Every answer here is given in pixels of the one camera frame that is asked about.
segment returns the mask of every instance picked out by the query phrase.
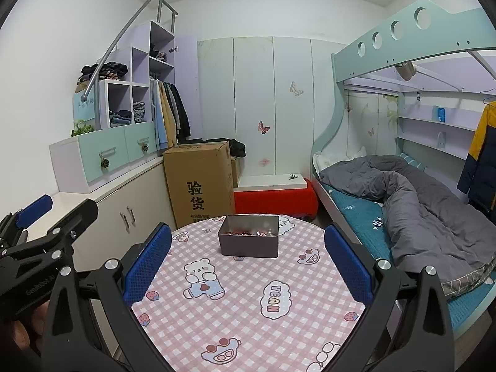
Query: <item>gray box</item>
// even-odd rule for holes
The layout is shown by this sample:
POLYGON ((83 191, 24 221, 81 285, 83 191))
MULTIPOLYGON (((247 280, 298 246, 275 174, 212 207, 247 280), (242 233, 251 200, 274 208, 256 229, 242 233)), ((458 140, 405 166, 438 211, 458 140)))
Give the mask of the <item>gray box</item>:
POLYGON ((227 215, 219 229, 224 256, 271 257, 279 255, 279 217, 270 215, 227 215), (274 236, 226 235, 226 232, 273 233, 274 236))

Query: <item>mint green drawer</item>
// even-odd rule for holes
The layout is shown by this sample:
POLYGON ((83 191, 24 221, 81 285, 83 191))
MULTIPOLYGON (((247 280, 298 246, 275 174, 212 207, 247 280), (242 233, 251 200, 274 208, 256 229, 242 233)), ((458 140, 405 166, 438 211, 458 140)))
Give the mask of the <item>mint green drawer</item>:
POLYGON ((130 124, 128 126, 124 126, 123 129, 124 135, 126 136, 129 162, 143 158, 144 156, 157 151, 153 121, 130 124), (143 151, 144 144, 148 145, 148 151, 143 151))
POLYGON ((83 134, 78 139, 88 182, 129 162, 124 126, 83 134), (102 167, 102 157, 108 159, 107 168, 102 167))

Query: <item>round table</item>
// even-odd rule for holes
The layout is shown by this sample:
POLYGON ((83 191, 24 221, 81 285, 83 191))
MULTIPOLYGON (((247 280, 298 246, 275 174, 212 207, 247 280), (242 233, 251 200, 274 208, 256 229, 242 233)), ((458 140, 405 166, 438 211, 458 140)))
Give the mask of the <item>round table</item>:
POLYGON ((324 230, 280 216, 277 258, 229 257, 220 253, 222 221, 173 232, 132 306, 151 341, 176 372, 322 370, 364 311, 326 251, 324 230))

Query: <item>striped pillow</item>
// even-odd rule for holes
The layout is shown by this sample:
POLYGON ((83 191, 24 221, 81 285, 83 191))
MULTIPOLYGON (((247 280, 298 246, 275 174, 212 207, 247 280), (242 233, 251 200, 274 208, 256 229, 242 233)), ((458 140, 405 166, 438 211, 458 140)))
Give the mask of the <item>striped pillow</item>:
POLYGON ((412 157, 409 157, 404 152, 400 154, 400 157, 403 158, 408 165, 414 166, 417 169, 420 169, 422 172, 425 170, 426 166, 421 164, 420 162, 415 161, 412 157))

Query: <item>teal bed sheet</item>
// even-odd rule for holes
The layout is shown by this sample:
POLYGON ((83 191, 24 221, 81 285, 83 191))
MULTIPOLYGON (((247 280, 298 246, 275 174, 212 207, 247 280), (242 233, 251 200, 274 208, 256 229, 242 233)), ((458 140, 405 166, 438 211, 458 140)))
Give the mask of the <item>teal bed sheet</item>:
MULTIPOLYGON (((383 218, 381 206, 373 201, 343 194, 329 185, 322 184, 322 186, 331 195, 346 222, 370 254, 374 258, 380 257, 392 261, 389 250, 391 241, 385 227, 380 226, 383 218)), ((491 278, 496 280, 496 272, 491 274, 491 278)), ((456 331, 472 314, 493 286, 482 284, 473 291, 448 302, 453 331, 456 331)))

